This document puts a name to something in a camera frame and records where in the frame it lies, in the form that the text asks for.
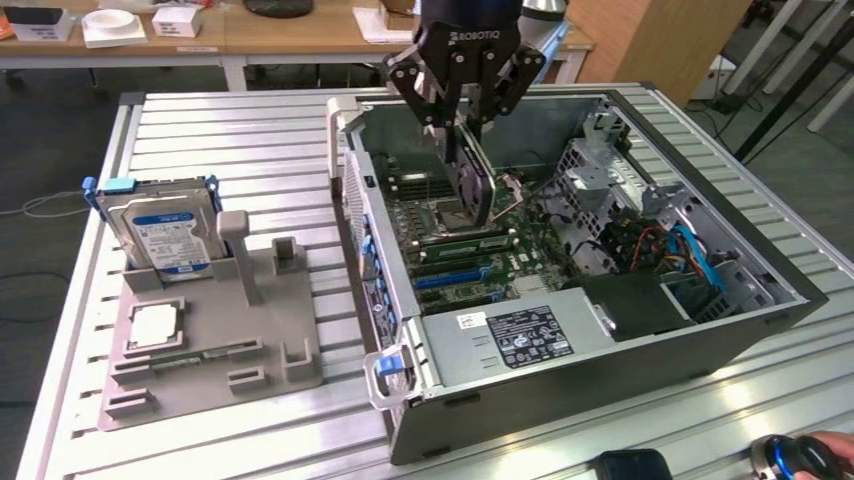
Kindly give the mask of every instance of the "aluminum extrusion table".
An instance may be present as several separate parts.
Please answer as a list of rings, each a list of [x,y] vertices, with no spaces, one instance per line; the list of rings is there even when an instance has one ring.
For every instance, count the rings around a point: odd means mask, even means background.
[[[118,108],[100,178],[216,174],[224,208],[252,215],[249,248],[285,232],[307,246],[325,383],[98,432],[124,254],[92,213],[18,478],[592,480],[588,462],[601,451],[651,447],[664,454],[676,478],[732,479],[746,478],[746,449],[759,436],[852,432],[851,263],[662,95],[636,84],[617,87],[827,293],[828,304],[794,329],[708,377],[395,467],[387,462],[381,415],[367,401],[364,350],[327,183],[325,101],[353,91],[138,96]],[[656,180],[674,176],[654,151],[632,153]]]

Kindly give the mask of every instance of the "black stand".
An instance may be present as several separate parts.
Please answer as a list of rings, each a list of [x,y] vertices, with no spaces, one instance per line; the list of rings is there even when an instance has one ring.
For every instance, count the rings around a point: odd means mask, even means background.
[[[740,162],[744,162],[747,155],[762,141],[762,137],[764,137],[771,128],[774,128],[774,124],[786,113],[786,110],[788,110],[791,104],[795,103],[795,100],[798,100],[798,97],[800,97],[800,94],[812,83],[812,80],[815,80],[815,77],[818,77],[818,74],[822,72],[822,70],[824,70],[824,67],[832,60],[832,57],[836,56],[839,50],[842,50],[842,48],[851,41],[851,38],[854,38],[854,16],[848,16],[848,19],[842,24],[839,31],[830,39],[830,42],[827,42],[827,46],[820,51],[818,57],[803,71],[803,74],[798,78],[798,81],[783,95],[783,98],[779,99],[776,105],[774,105],[774,108],[762,120],[762,123],[759,123],[759,126],[750,134],[750,137],[747,137],[747,140],[744,140],[743,145],[738,148],[738,151],[735,152],[735,158]]]

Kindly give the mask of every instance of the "table leg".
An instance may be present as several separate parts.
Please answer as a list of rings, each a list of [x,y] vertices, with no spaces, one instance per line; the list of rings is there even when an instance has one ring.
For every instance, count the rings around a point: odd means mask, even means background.
[[[822,108],[822,111],[818,112],[818,115],[815,115],[815,118],[806,126],[806,129],[810,132],[815,133],[822,129],[827,120],[830,120],[830,117],[832,117],[834,113],[836,113],[842,108],[842,105],[844,105],[844,102],[851,98],[851,95],[854,95],[854,77],[851,77],[848,82],[844,84],[844,87],[842,87],[839,92],[830,99],[827,105],[824,105],[824,108]]]
[[[587,50],[572,50],[568,52],[565,61],[560,63],[555,83],[575,83],[575,80],[577,80],[577,72],[581,69],[585,57]]]
[[[731,95],[732,93],[735,93],[735,90],[738,90],[738,87],[747,78],[747,74],[752,70],[752,67],[756,66],[756,62],[759,61],[762,54],[768,49],[768,45],[771,45],[774,37],[776,37],[776,34],[783,29],[783,26],[786,25],[786,22],[788,22],[788,19],[791,18],[792,13],[795,13],[795,10],[802,1],[803,0],[788,0],[786,2],[786,5],[783,5],[783,8],[776,14],[776,17],[774,17],[771,25],[768,25],[768,28],[762,34],[759,41],[754,45],[752,50],[750,50],[747,58],[738,66],[735,74],[732,74],[732,76],[730,77],[730,81],[726,82],[726,85],[723,86],[723,93],[726,93],[727,95]]]
[[[220,65],[225,72],[228,91],[245,92],[248,90],[245,85],[245,73],[243,71],[243,67],[245,67],[245,57],[241,55],[223,55],[220,58]]]
[[[839,13],[839,10],[842,10],[842,7],[844,7],[844,4],[847,3],[847,0],[834,0],[834,1],[835,1],[835,5],[827,9],[822,17],[818,19],[818,22],[815,22],[815,25],[812,25],[812,28],[807,30],[806,34],[803,35],[803,39],[800,40],[800,43],[798,43],[798,46],[794,48],[791,53],[786,56],[786,60],[783,61],[779,68],[774,72],[774,75],[771,75],[771,79],[768,80],[768,83],[766,83],[764,88],[762,89],[762,91],[766,94],[774,93],[774,91],[779,88],[779,84],[783,83],[783,80],[786,80],[786,76],[788,75],[791,70],[798,66],[798,62],[800,61],[800,58],[803,58],[803,54],[815,43],[815,40],[818,40],[818,37],[820,36],[822,32],[830,26],[830,22],[832,22],[832,19],[836,17],[836,13]]]

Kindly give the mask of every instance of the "blue pcie slot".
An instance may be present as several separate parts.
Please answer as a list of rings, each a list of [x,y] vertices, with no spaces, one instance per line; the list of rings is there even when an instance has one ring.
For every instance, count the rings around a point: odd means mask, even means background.
[[[415,289],[424,290],[427,288],[447,287],[448,285],[456,285],[459,283],[479,282],[485,279],[491,272],[492,266],[488,265],[467,272],[455,272],[436,277],[419,278],[415,280]]]

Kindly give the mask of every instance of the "wooden table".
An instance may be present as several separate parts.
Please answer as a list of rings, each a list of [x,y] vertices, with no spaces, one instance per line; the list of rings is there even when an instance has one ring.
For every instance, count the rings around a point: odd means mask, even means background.
[[[401,44],[371,44],[361,38],[352,7],[364,0],[315,0],[311,15],[295,19],[260,17],[241,3],[223,4],[202,12],[196,38],[158,37],[150,15],[141,15],[148,43],[86,49],[82,30],[74,26],[65,43],[0,41],[0,69],[104,68],[218,65],[228,89],[245,91],[247,65],[377,63],[405,48]],[[97,8],[96,0],[53,0],[81,17]],[[573,30],[565,37],[556,81],[572,83],[593,44]]]

